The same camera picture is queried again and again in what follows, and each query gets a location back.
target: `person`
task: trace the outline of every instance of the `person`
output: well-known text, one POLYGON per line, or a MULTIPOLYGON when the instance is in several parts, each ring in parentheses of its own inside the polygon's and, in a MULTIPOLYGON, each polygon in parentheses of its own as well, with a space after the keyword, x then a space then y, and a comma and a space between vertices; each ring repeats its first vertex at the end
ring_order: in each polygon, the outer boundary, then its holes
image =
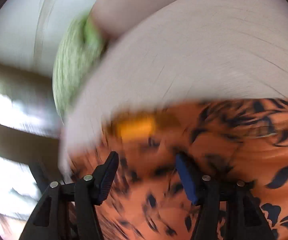
POLYGON ((117 40, 66 114, 60 166, 81 178, 119 153, 97 209, 105 238, 190 239, 199 208, 174 169, 184 151, 210 176, 252 182, 275 238, 288 240, 288 3, 97 0, 89 18, 117 40), (110 129, 125 118, 136 125, 110 129))

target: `ceiling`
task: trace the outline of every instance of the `ceiling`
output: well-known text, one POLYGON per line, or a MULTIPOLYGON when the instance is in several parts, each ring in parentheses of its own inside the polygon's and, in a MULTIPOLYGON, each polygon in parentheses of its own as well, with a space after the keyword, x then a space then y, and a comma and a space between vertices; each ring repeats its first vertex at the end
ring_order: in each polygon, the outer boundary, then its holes
POLYGON ((0 10, 0 64, 51 77, 59 42, 96 0, 7 0, 0 10))

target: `metal screw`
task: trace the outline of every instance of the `metal screw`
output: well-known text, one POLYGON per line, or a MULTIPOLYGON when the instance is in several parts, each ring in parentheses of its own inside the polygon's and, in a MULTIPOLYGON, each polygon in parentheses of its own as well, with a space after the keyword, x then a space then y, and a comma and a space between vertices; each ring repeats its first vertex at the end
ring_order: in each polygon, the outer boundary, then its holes
POLYGON ((210 175, 203 175, 202 180, 210 181, 211 180, 211 176, 210 175))
POLYGON ((90 180, 93 179, 93 176, 92 176, 92 175, 85 175, 85 176, 83 177, 83 179, 84 179, 85 181, 90 181, 90 180))
POLYGON ((243 182, 242 180, 239 180, 239 181, 237 182, 237 186, 239 186, 239 187, 244 187, 244 186, 245 186, 245 182, 243 182))
POLYGON ((51 188, 55 188, 59 185, 59 183, 57 181, 51 182, 50 187, 51 188))

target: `orange patterned fabric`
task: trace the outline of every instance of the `orange patterned fabric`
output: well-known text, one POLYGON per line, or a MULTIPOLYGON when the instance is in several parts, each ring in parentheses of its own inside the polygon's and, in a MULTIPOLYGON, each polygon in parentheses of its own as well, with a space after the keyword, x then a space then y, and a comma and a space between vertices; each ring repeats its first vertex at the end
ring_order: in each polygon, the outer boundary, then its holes
MULTIPOLYGON (((174 167, 175 154, 192 156, 206 174, 253 184, 252 194, 278 240, 288 240, 288 100, 191 102, 156 110, 179 126, 124 142, 103 135, 94 149, 72 158, 81 178, 110 151, 120 166, 108 199, 97 207, 106 239, 189 240, 199 207, 188 201, 174 167)), ((218 238, 225 232, 221 203, 218 238)))

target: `green fabric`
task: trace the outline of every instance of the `green fabric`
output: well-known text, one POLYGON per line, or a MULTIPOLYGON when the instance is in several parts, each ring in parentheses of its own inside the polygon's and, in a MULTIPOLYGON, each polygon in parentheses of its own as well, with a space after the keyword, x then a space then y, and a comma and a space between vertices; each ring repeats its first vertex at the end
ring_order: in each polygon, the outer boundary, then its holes
POLYGON ((53 96, 62 118, 74 102, 85 77, 94 70, 105 44, 87 17, 73 20, 62 38, 54 63, 53 96))

